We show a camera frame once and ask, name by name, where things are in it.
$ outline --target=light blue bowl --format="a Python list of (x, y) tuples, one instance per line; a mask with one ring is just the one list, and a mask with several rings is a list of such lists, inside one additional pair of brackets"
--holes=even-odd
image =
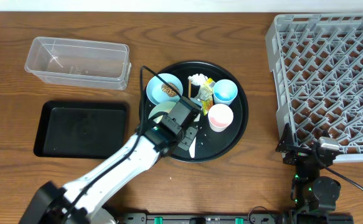
[[(181, 81), (172, 74), (162, 73), (159, 76), (168, 83), (173, 83), (178, 89), (180, 95), (182, 95), (182, 84)], [(177, 102), (180, 100), (179, 96), (169, 96), (167, 93), (162, 91), (162, 84), (164, 84), (161, 80), (157, 77), (153, 77), (147, 87), (146, 87), (146, 95), (148, 99), (155, 105), (158, 105), (162, 102), (172, 101)]]
[(220, 80), (213, 87), (214, 103), (229, 106), (238, 95), (238, 87), (231, 80)]

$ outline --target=pink cup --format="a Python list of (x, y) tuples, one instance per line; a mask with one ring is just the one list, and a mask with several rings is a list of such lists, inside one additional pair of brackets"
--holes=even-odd
[(207, 116), (209, 118), (209, 126), (215, 132), (224, 131), (233, 120), (231, 108), (224, 104), (212, 106)]

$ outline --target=white lattice crate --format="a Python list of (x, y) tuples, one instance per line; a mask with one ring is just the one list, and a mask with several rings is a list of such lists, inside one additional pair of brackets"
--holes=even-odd
[(327, 130), (335, 162), (363, 162), (363, 13), (275, 17), (266, 34), (278, 132), (291, 124), (295, 146)]

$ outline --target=green tape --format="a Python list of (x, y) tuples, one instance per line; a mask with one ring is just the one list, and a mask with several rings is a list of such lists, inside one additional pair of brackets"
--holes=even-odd
[(243, 224), (243, 218), (235, 218), (235, 224)]
[(154, 224), (162, 224), (162, 223), (163, 223), (163, 218), (162, 217), (155, 217)]

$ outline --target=wooden table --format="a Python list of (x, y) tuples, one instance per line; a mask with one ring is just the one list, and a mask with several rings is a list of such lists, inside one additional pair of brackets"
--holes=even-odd
[[(264, 36), (276, 14), (192, 14), (109, 12), (0, 12), (0, 223), (15, 223), (35, 191), (48, 180), (58, 186), (101, 161), (36, 157), (33, 145), (42, 105), (49, 100), (125, 101), (128, 135), (138, 124), (138, 71), (160, 70), (183, 60), (206, 60), (238, 78), (248, 98), (243, 138), (214, 161), (188, 164), (161, 159), (111, 200), (121, 211), (151, 213), (247, 213), (256, 205), (284, 210), (294, 167), (282, 163), (276, 92), (268, 70)], [(125, 91), (49, 85), (24, 70), (35, 37), (63, 37), (124, 43), (133, 68)], [(150, 76), (144, 78), (147, 84)], [(363, 185), (363, 163), (332, 168)], [(363, 193), (342, 184), (337, 212), (363, 223)]]

